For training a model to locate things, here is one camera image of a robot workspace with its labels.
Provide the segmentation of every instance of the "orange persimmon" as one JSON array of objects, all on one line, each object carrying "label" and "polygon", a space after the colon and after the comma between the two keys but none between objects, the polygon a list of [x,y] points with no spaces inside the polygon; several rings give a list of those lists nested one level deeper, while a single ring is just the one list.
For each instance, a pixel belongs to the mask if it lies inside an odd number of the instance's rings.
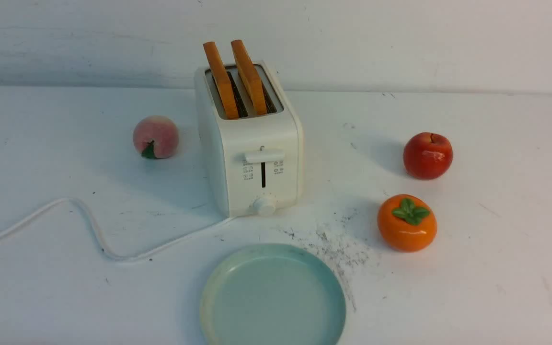
[{"label": "orange persimmon", "polygon": [[420,251],[436,237],[438,224],[434,212],[412,195],[400,194],[386,199],[377,218],[380,234],[398,251]]}]

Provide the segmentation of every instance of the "red apple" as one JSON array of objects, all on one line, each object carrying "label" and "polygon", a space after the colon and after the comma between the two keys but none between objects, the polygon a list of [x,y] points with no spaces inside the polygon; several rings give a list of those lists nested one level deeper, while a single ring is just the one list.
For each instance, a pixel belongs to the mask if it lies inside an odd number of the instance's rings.
[{"label": "red apple", "polygon": [[133,131],[133,144],[146,159],[166,159],[178,147],[178,128],[165,116],[149,116]]},{"label": "red apple", "polygon": [[447,138],[419,133],[403,148],[403,165],[412,177],[431,180],[440,177],[453,162],[453,147]]}]

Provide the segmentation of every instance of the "white cable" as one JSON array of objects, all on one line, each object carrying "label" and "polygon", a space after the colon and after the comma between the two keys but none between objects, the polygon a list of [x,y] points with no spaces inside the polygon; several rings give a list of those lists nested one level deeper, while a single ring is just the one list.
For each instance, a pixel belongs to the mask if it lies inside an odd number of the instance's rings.
[{"label": "white cable", "polygon": [[197,234],[199,234],[200,232],[203,232],[205,230],[215,229],[219,225],[224,225],[226,223],[229,223],[230,221],[232,221],[232,219],[235,218],[235,217],[225,218],[221,221],[218,221],[217,223],[214,223],[212,225],[208,225],[205,228],[201,228],[199,230],[193,231],[192,233],[184,234],[184,235],[182,235],[178,238],[167,241],[164,244],[158,245],[155,248],[150,249],[149,251],[146,251],[144,253],[138,253],[136,255],[130,255],[130,256],[125,257],[125,256],[120,256],[120,255],[114,253],[114,251],[112,251],[112,249],[109,247],[109,245],[105,242],[104,236],[101,233],[101,228],[99,227],[99,225],[97,223],[97,220],[95,219],[95,216],[92,214],[91,210],[88,208],[88,205],[86,205],[84,203],[84,201],[82,201],[80,199],[77,199],[77,198],[61,198],[61,199],[57,199],[55,201],[52,201],[51,203],[48,203],[48,204],[40,207],[40,209],[33,212],[32,214],[29,214],[27,217],[25,217],[24,219],[22,219],[18,223],[14,224],[11,227],[9,227],[8,229],[0,232],[0,240],[3,240],[7,236],[10,236],[11,234],[15,233],[16,231],[22,229],[22,227],[24,227],[25,225],[28,225],[29,223],[31,223],[31,221],[37,219],[42,214],[46,213],[49,209],[52,209],[56,205],[59,205],[59,204],[64,203],[66,201],[69,201],[70,203],[76,204],[79,208],[81,208],[81,210],[83,210],[85,215],[88,216],[88,218],[89,218],[89,221],[91,223],[92,232],[94,233],[95,238],[97,239],[97,242],[99,243],[99,246],[102,249],[102,252],[107,257],[111,258],[112,260],[118,261],[118,262],[133,262],[133,261],[142,260],[144,258],[150,257],[150,256],[155,255],[156,253],[159,253],[160,251],[170,247],[171,245],[175,245],[175,244],[177,244],[177,243],[179,243],[183,240],[188,240],[188,239],[192,238],[193,236],[196,236]]}]

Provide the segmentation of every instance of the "plate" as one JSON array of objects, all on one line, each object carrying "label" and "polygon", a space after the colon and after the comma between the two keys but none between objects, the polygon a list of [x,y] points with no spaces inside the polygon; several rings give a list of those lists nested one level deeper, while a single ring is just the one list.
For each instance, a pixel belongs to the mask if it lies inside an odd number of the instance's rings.
[{"label": "plate", "polygon": [[315,255],[293,245],[258,244],[217,266],[200,316],[209,345],[335,345],[346,300]]}]

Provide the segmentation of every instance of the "fake peach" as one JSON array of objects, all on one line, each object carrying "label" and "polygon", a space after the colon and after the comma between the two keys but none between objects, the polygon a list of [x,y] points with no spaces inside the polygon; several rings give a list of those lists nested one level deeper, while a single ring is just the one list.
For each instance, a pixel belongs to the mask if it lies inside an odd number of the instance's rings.
[{"label": "fake peach", "polygon": [[146,159],[166,159],[178,147],[178,127],[165,116],[149,116],[133,131],[133,144]]}]

